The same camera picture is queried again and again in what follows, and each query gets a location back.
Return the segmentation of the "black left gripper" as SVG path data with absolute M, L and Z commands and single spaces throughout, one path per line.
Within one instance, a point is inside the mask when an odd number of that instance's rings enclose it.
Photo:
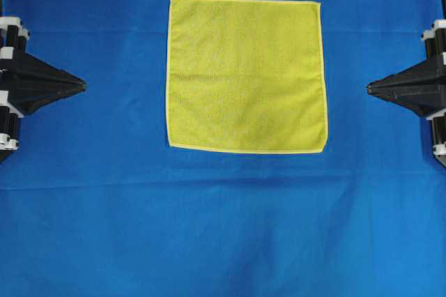
M 18 17 L 1 16 L 1 162 L 4 162 L 20 145 L 21 120 L 39 109 L 54 102 L 70 98 L 86 91 L 86 82 L 70 73 L 57 69 L 25 51 L 29 40 L 29 31 Z M 15 65 L 19 74 L 49 81 L 78 84 L 60 88 L 55 92 L 38 96 L 26 93 L 24 97 L 13 101 L 13 91 L 18 80 L 12 68 Z

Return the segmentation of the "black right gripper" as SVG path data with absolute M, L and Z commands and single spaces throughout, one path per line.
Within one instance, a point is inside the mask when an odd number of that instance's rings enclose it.
M 445 20 L 435 20 L 422 33 L 426 60 L 397 74 L 367 85 L 367 93 L 402 106 L 426 118 L 431 129 L 432 154 L 445 166 Z M 437 89 L 420 91 L 412 88 L 390 88 L 433 84 Z

